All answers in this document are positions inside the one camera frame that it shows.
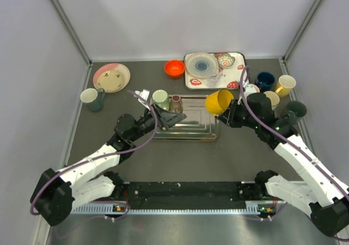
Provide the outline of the brown ceramic mug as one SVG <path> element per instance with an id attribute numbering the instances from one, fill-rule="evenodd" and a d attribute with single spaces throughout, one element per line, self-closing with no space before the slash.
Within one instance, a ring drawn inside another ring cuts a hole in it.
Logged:
<path id="1" fill-rule="evenodd" d="M 176 113 L 183 112 L 182 98 L 179 95 L 173 95 L 170 100 L 170 111 Z"/>

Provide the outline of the light green ceramic mug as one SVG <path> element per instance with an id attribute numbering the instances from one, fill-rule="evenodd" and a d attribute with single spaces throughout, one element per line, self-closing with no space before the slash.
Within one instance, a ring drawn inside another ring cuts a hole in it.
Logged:
<path id="1" fill-rule="evenodd" d="M 169 110 L 170 109 L 169 95 L 163 89 L 156 90 L 152 94 L 152 103 L 153 104 L 157 104 L 157 106 L 159 106 L 160 108 L 162 108 L 164 110 Z"/>

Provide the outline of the bright yellow mug black handle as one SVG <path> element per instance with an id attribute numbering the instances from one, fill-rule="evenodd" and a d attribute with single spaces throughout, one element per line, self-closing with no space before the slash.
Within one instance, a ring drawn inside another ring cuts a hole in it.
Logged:
<path id="1" fill-rule="evenodd" d="M 210 114 L 218 116 L 228 109 L 233 99 L 234 96 L 231 91 L 221 89 L 206 98 L 205 107 Z"/>

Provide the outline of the cream mug black handle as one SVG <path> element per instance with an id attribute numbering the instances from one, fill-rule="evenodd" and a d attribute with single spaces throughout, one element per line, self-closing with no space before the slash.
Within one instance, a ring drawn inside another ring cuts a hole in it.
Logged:
<path id="1" fill-rule="evenodd" d="M 280 97 L 273 91 L 265 91 L 264 94 L 270 99 L 272 110 L 275 110 L 280 103 Z"/>

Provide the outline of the navy blue ceramic mug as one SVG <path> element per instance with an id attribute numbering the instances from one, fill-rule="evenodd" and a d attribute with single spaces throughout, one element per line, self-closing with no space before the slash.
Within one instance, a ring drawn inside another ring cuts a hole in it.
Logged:
<path id="1" fill-rule="evenodd" d="M 269 72 L 261 72 L 257 75 L 255 85 L 260 92 L 270 91 L 275 83 L 275 76 Z"/>

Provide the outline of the pale yellow ceramic mug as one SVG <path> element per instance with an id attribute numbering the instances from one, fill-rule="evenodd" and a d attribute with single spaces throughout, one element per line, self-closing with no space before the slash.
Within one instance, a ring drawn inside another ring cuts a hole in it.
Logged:
<path id="1" fill-rule="evenodd" d="M 295 78 L 289 75 L 282 75 L 279 77 L 274 92 L 280 97 L 284 98 L 295 88 L 297 82 Z"/>

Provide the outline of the grey mug black handle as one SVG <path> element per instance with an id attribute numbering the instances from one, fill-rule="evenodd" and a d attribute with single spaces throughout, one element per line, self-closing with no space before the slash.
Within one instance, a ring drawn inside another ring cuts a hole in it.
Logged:
<path id="1" fill-rule="evenodd" d="M 302 102 L 294 100 L 287 103 L 283 116 L 288 120 L 289 124 L 296 124 L 307 112 L 308 109 Z"/>

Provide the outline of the pink ceramic mug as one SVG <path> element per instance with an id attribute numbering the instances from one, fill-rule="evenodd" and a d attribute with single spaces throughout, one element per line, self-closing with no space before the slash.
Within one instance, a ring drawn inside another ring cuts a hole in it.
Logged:
<path id="1" fill-rule="evenodd" d="M 256 85 L 249 83 L 246 85 L 245 92 L 249 94 L 260 93 L 260 89 Z"/>

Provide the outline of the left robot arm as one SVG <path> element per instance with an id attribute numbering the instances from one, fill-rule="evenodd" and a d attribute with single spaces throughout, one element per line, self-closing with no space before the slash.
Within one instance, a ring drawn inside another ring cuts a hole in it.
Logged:
<path id="1" fill-rule="evenodd" d="M 72 210 L 93 200 L 110 196 L 116 188 L 116 176 L 102 172 L 127 160 L 138 147 L 134 142 L 157 129 L 168 130 L 186 119 L 183 113 L 161 109 L 152 104 L 143 116 L 119 116 L 114 135 L 97 151 L 81 161 L 54 171 L 44 171 L 31 196 L 31 214 L 42 216 L 49 226 L 63 222 Z"/>

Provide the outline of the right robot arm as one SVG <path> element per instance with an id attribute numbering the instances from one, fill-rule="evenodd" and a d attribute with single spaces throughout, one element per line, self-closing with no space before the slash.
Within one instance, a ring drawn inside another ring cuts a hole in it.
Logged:
<path id="1" fill-rule="evenodd" d="M 218 107 L 219 121 L 231 128 L 253 129 L 306 183 L 297 186 L 277 172 L 259 172 L 255 182 L 266 195 L 281 198 L 302 211 L 328 237 L 348 227 L 348 185 L 308 149 L 286 118 L 275 117 L 269 98 L 263 93 L 253 93 L 237 100 L 223 89 L 218 92 Z"/>

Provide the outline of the dark teal mug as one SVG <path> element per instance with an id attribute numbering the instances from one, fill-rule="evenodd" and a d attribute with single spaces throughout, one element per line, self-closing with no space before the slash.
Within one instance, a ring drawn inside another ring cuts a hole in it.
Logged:
<path id="1" fill-rule="evenodd" d="M 92 112 L 99 112 L 104 107 L 105 90 L 103 88 L 87 88 L 80 94 L 80 100 Z"/>

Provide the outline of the stainless steel tray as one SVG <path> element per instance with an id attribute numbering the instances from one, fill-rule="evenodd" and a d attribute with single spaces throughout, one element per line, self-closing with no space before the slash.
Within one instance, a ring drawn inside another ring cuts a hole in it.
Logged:
<path id="1" fill-rule="evenodd" d="M 219 135 L 219 124 L 205 108 L 205 95 L 181 95 L 186 119 L 169 130 L 158 130 L 154 140 L 214 141 Z"/>

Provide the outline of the clear drinking glass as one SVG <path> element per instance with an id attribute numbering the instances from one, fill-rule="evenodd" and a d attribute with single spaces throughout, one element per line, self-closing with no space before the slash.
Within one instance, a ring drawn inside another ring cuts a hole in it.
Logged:
<path id="1" fill-rule="evenodd" d="M 221 79 L 221 75 L 220 73 L 216 74 L 216 75 L 211 75 L 211 76 L 208 76 L 206 78 L 206 81 L 207 81 L 207 87 L 208 88 L 216 88 L 217 84 L 219 83 Z"/>

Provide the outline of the small patterned bowl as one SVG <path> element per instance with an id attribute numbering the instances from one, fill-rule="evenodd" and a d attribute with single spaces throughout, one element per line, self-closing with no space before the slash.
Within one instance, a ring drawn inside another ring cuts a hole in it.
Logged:
<path id="1" fill-rule="evenodd" d="M 221 68 L 229 68 L 233 66 L 235 62 L 235 57 L 231 56 L 229 53 L 219 53 L 216 55 L 216 58 L 218 60 L 218 65 Z"/>

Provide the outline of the pink cream large plate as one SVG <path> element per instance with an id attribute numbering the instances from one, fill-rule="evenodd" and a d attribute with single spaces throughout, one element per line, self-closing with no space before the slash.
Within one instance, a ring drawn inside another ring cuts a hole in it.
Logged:
<path id="1" fill-rule="evenodd" d="M 126 87 L 131 78 L 130 70 L 120 63 L 109 63 L 97 70 L 93 76 L 95 89 L 103 88 L 105 93 L 115 93 Z"/>

